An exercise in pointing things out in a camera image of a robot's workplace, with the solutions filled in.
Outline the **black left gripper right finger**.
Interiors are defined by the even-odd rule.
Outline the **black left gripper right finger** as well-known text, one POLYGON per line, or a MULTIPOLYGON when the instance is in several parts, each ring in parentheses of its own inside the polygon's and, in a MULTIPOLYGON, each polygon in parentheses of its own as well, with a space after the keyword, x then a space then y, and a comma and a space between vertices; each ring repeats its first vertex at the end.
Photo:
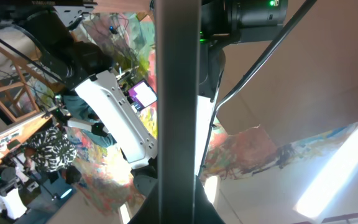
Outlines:
POLYGON ((224 224, 213 204, 208 200, 200 179, 195 177, 194 224, 224 224))

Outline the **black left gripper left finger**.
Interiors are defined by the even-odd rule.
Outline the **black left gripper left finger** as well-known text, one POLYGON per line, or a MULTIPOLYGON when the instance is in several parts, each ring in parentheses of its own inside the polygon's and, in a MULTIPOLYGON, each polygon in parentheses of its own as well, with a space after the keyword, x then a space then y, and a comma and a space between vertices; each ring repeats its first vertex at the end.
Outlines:
POLYGON ((128 224, 159 224, 158 183, 154 185, 149 195, 131 218, 128 224))

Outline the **Galaxy S25 smartphone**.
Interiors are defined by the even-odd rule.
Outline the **Galaxy S25 smartphone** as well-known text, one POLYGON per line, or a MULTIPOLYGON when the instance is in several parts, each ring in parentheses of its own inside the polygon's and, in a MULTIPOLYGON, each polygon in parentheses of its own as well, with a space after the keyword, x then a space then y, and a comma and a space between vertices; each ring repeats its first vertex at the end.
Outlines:
POLYGON ((160 223, 195 219, 200 1, 155 2, 160 223))

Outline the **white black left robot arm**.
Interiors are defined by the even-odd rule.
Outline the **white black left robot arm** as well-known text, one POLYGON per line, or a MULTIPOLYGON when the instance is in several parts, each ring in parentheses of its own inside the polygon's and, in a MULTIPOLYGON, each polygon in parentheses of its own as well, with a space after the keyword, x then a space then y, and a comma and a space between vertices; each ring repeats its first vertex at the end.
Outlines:
POLYGON ((64 64, 52 77, 92 107, 135 166, 157 150, 158 179, 132 223, 221 223, 195 175, 196 102, 200 71, 200 1, 157 1, 157 125, 153 142, 126 104, 101 49, 75 42, 68 26, 92 1, 0 1, 0 29, 16 28, 44 55, 64 64))

